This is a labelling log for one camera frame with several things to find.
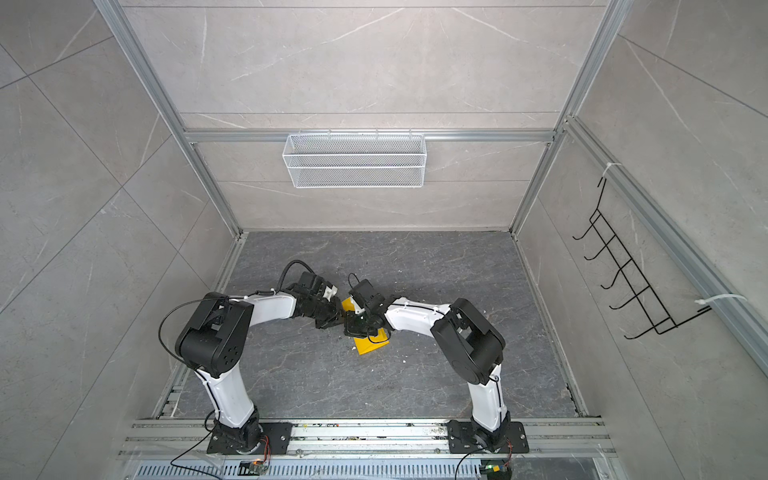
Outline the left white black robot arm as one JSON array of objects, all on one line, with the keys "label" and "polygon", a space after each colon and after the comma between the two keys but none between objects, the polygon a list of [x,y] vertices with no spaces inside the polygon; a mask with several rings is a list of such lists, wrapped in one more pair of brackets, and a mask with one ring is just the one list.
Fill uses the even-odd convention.
[{"label": "left white black robot arm", "polygon": [[249,453],[261,443],[259,414],[244,386],[239,362],[249,329],[292,318],[311,318],[321,328],[341,321],[338,289],[305,271],[287,287],[246,296],[210,292],[179,333],[175,355],[193,370],[214,408],[213,435],[228,448]]}]

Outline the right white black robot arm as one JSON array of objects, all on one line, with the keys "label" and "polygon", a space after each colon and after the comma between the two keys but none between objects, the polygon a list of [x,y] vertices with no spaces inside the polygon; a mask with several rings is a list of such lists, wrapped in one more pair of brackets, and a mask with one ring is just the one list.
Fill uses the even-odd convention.
[{"label": "right white black robot arm", "polygon": [[489,451],[506,443],[511,417],[501,388],[505,340],[471,302],[433,305],[400,297],[363,305],[350,297],[341,306],[345,333],[371,344],[379,342],[380,331],[386,337],[408,331],[432,338],[468,385],[473,443]]}]

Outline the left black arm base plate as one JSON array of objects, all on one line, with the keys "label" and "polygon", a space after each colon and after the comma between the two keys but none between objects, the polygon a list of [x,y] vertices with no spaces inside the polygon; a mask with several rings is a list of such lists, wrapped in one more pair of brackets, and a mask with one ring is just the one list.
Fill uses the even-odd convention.
[{"label": "left black arm base plate", "polygon": [[248,423],[233,428],[217,423],[213,427],[208,454],[284,455],[287,453],[293,424],[289,422]]}]

